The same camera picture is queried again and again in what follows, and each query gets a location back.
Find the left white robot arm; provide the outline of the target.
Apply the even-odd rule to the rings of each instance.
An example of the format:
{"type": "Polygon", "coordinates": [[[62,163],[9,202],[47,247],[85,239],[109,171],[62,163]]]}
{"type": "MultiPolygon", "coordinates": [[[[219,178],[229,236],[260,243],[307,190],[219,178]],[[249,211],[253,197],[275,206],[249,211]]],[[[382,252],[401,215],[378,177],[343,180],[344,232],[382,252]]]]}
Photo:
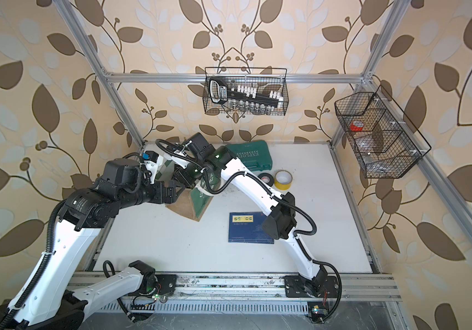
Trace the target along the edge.
{"type": "Polygon", "coordinates": [[[135,160],[107,162],[93,186],[73,192],[52,210],[45,251],[21,291],[0,305],[0,329],[78,329],[125,295],[157,298],[166,286],[142,261],[95,285],[74,291],[67,286],[89,246],[120,210],[144,203],[173,204],[184,190],[176,181],[155,180],[135,160]]]}

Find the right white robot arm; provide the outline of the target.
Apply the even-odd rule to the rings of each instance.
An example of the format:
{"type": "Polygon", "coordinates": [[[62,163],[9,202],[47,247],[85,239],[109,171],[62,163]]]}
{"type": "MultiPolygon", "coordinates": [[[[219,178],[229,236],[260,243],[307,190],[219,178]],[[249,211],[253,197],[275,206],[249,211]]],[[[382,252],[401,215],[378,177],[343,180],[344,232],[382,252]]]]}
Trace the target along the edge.
{"type": "Polygon", "coordinates": [[[182,144],[169,142],[164,149],[184,172],[186,181],[202,180],[211,195],[219,195],[233,185],[259,206],[266,216],[263,231],[285,245],[307,295],[323,298],[331,287],[338,296],[342,294],[339,271],[328,262],[316,260],[302,239],[314,236],[317,225],[309,214],[296,206],[294,195],[282,194],[267,185],[237,154],[225,146],[215,148],[201,133],[182,144]]]}

